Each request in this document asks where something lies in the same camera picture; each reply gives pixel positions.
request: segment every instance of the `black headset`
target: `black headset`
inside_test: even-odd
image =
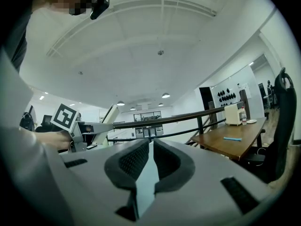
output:
[[[75,4],[75,8],[70,8],[69,13],[77,16],[83,14],[87,8],[92,7],[90,18],[97,19],[110,5],[110,0],[80,0]]]

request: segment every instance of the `wooden desk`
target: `wooden desk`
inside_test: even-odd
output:
[[[205,134],[192,137],[191,140],[213,152],[239,160],[253,145],[259,136],[266,118],[259,118],[254,124],[224,125]],[[224,137],[242,138],[241,141],[224,140]]]

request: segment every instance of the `white plate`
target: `white plate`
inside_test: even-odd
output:
[[[249,120],[249,121],[247,121],[248,124],[253,124],[255,122],[257,122],[257,120]]]

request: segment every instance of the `blue pen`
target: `blue pen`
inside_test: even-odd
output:
[[[225,140],[241,141],[241,138],[224,137]]]

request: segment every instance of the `fluorescent light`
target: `fluorescent light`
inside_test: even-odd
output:
[[[168,97],[170,97],[170,95],[169,95],[168,93],[164,93],[164,94],[162,95],[162,98],[168,98]]]
[[[119,106],[124,106],[125,103],[124,103],[123,101],[118,101],[117,105],[119,105]]]

